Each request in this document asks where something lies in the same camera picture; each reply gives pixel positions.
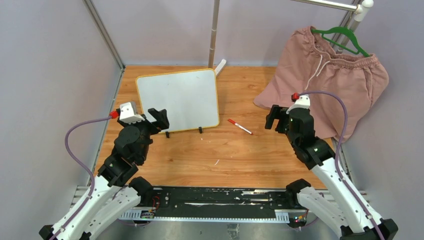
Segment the red white marker pen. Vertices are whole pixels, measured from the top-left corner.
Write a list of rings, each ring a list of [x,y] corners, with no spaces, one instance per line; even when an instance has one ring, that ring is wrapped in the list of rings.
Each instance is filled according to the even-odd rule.
[[[253,135],[253,133],[250,131],[250,130],[248,130],[247,128],[245,128],[245,127],[243,127],[243,126],[241,126],[240,124],[238,124],[236,121],[234,121],[234,120],[232,120],[232,119],[228,119],[228,121],[230,122],[230,123],[232,123],[233,125],[235,125],[236,127],[238,127],[238,128],[240,128],[240,129],[242,129],[243,131],[245,131],[246,133],[248,133],[249,135]]]

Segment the yellow framed whiteboard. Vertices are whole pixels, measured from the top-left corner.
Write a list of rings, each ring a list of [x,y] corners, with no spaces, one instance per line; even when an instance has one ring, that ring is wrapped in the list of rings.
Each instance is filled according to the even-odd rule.
[[[168,132],[213,128],[219,125],[216,73],[211,68],[139,76],[136,89],[142,112],[165,109]]]

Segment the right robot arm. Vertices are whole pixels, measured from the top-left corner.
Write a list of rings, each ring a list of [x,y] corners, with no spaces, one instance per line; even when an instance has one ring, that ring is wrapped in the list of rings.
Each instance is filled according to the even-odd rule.
[[[301,178],[286,186],[286,204],[292,209],[312,211],[341,240],[394,239],[397,224],[393,219],[384,219],[355,188],[336,161],[333,149],[315,135],[309,109],[273,105],[265,128],[270,129],[275,120],[275,131],[287,136],[296,157],[324,183],[335,201],[329,202]]]

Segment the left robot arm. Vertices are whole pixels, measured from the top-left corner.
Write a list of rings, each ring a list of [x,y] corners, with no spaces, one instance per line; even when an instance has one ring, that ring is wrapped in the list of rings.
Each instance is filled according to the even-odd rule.
[[[65,135],[68,154],[90,176],[90,186],[69,212],[53,225],[45,225],[39,235],[44,240],[95,240],[129,209],[149,206],[153,186],[143,177],[134,177],[147,159],[152,135],[169,128],[167,110],[150,108],[154,121],[138,114],[132,102],[121,104],[107,117],[73,126]],[[111,154],[94,175],[70,150],[70,133],[83,125],[115,119],[123,128],[114,140]]]

